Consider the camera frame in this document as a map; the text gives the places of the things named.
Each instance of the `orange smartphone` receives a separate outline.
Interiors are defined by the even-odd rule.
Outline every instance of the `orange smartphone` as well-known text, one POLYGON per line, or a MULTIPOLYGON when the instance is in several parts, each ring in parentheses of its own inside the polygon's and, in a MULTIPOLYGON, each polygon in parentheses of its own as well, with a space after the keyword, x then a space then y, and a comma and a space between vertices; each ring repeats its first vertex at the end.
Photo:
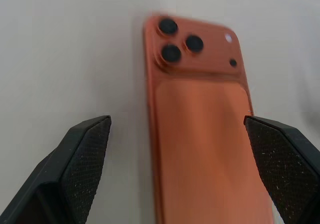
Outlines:
POLYGON ((144 44, 157 223, 273 223, 244 126, 253 110, 236 34, 155 15, 144 44))

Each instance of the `white table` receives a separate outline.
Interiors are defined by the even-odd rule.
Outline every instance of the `white table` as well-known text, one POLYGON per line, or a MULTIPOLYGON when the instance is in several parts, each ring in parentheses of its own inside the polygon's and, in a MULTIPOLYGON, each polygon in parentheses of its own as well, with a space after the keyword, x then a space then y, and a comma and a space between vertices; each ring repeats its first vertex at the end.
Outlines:
POLYGON ((153 11, 231 27, 255 114, 320 149, 320 0, 0 0, 0 212, 70 127, 109 114, 87 223, 154 223, 142 39, 153 11))

